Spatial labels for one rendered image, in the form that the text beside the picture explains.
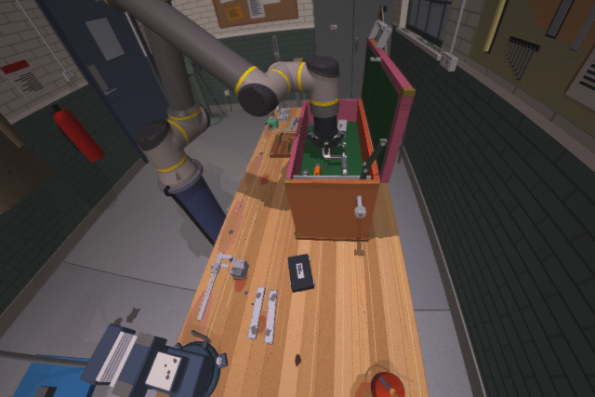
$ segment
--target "dark green brick wall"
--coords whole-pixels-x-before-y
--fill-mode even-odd
[[[275,62],[274,46],[272,44],[273,36],[277,36],[277,46],[279,47],[281,60],[293,60],[294,58],[306,60],[309,57],[316,56],[316,39],[313,28],[227,37],[220,39],[220,41],[264,72],[269,65]],[[218,103],[226,112],[230,109],[230,102],[232,104],[239,103],[233,89],[224,86],[210,73],[201,71],[199,79],[209,105],[215,106]],[[224,90],[230,90],[229,99],[223,93]],[[292,93],[287,98],[295,99],[295,94]]]
[[[60,132],[49,106],[14,125],[53,172],[0,215],[0,314],[139,159],[89,86],[56,104],[78,118],[105,156],[89,162]]]
[[[488,395],[595,395],[595,173],[460,68],[397,33],[390,54]]]

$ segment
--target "gray locker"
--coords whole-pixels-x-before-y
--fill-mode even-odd
[[[364,81],[365,43],[381,7],[392,25],[395,0],[312,0],[316,54],[338,61],[339,97],[360,98]]]

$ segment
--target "blue door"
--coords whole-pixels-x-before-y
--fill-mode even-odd
[[[145,163],[138,132],[167,101],[136,21],[100,0],[35,0],[110,116]]]

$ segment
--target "red round object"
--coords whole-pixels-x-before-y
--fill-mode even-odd
[[[54,113],[54,120],[90,162],[97,162],[105,155],[105,152],[93,140],[72,112],[57,111]]]
[[[372,378],[372,395],[374,397],[392,397],[387,387],[379,380],[381,377],[391,388],[394,388],[399,397],[405,397],[405,388],[402,381],[390,372],[380,372]]]

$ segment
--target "window sill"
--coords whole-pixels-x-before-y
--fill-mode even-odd
[[[416,46],[418,46],[419,48],[421,48],[423,51],[425,51],[426,53],[428,53],[430,56],[432,56],[435,60],[440,60],[442,58],[441,56],[441,52],[440,51],[436,51],[433,47],[432,44],[430,44],[428,41],[426,41],[423,37],[413,33],[410,30],[404,30],[403,28],[396,28],[394,29],[394,31],[398,34],[400,34],[401,36],[406,37],[407,39],[409,39],[411,42],[413,42]]]

